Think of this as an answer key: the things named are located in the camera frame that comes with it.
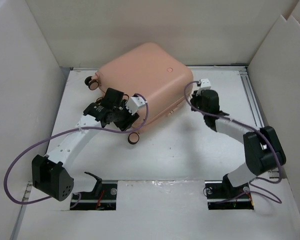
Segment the pink hard-shell suitcase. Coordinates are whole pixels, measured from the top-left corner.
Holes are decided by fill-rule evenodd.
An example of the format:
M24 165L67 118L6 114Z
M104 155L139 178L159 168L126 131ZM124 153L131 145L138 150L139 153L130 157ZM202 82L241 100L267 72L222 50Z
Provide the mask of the pink hard-shell suitcase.
M137 113L132 124L132 144L138 136L171 115L185 103L184 87L193 81L193 73L156 43L147 42L113 59L88 76L84 83L90 90L103 93L112 88L132 97L141 94L148 108Z

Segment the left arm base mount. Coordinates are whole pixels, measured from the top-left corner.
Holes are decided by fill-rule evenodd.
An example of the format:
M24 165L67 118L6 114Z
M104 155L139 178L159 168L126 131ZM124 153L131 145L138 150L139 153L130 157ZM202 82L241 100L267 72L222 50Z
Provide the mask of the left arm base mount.
M70 211L115 211L117 208L118 181L105 180L91 172L84 172L95 179L91 191L72 194Z

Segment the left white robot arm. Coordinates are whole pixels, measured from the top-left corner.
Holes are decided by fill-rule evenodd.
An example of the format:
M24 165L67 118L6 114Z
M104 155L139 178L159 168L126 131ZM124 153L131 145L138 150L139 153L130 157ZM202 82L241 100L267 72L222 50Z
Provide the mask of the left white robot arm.
M32 160L32 183L36 189L64 201L75 183L70 169L90 140L101 131L132 133L131 127L140 117L138 111L149 107L140 94L124 97L124 92L108 88L103 97L86 107L74 129L63 132L65 138L55 149Z

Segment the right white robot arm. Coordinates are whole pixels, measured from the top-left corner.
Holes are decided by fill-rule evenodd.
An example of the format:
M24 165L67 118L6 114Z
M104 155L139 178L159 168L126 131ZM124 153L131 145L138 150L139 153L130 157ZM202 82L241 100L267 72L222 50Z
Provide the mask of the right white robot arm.
M229 114L220 110L219 95L214 90L194 91L190 103L192 111L202 113L207 127L243 144L245 163L222 178L221 191L225 196L233 197L249 181L286 164L285 152L273 127L255 128L231 120Z

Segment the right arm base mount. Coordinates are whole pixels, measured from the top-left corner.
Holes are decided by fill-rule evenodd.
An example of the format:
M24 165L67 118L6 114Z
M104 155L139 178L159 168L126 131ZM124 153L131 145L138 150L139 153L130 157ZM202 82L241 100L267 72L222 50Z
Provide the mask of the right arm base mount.
M254 210L249 184L225 189L221 180L204 182L203 194L209 210Z

